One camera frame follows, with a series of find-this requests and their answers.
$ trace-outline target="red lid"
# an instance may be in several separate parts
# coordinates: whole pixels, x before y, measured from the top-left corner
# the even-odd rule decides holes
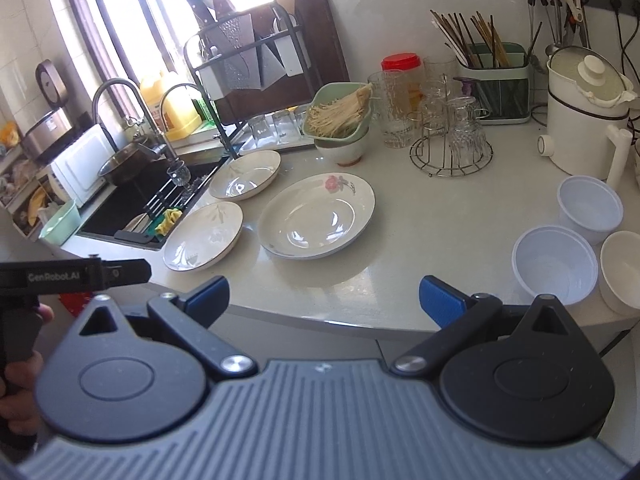
[[[421,65],[420,57],[413,52],[393,54],[382,60],[382,70],[411,70]]]

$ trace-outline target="cutting board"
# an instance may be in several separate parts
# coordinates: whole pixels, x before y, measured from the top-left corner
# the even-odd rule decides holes
[[[274,15],[269,6],[255,7],[251,17],[257,34],[263,38],[272,34]],[[222,124],[228,126],[256,115],[308,103],[325,84],[350,80],[329,0],[296,0],[296,19],[304,27],[312,65],[310,72],[316,86],[314,92],[309,92],[302,74],[283,77],[264,91],[234,90],[216,101]]]

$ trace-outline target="cooking pot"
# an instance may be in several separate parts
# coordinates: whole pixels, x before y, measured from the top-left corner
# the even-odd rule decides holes
[[[137,142],[130,142],[116,152],[98,172],[98,176],[114,186],[121,186],[136,178],[161,155],[162,146],[152,150]]]
[[[569,174],[607,179],[615,189],[633,140],[626,129],[629,103],[638,97],[633,83],[582,47],[559,49],[547,67],[547,134],[538,151]]]
[[[76,130],[62,108],[39,120],[26,135],[20,134],[24,153],[34,162],[46,166],[76,140]]]

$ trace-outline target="microwave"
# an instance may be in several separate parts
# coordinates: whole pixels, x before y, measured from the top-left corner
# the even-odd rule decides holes
[[[113,155],[102,127],[96,124],[49,165],[49,174],[82,207],[106,184],[98,172]]]

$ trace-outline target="plastic jar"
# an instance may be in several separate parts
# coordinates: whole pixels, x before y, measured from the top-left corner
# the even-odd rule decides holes
[[[180,82],[180,77],[175,72],[159,72],[144,77],[140,83],[140,93],[161,130],[160,101],[169,88]],[[169,128],[165,132],[169,142],[190,136],[202,124],[202,118],[193,106],[186,88],[172,91],[164,102],[163,111]]]
[[[420,85],[424,79],[424,70],[420,56],[413,52],[393,54],[382,60],[382,70],[401,70],[406,73],[409,81],[411,108],[414,112],[417,112],[420,108],[420,101],[422,101]]]

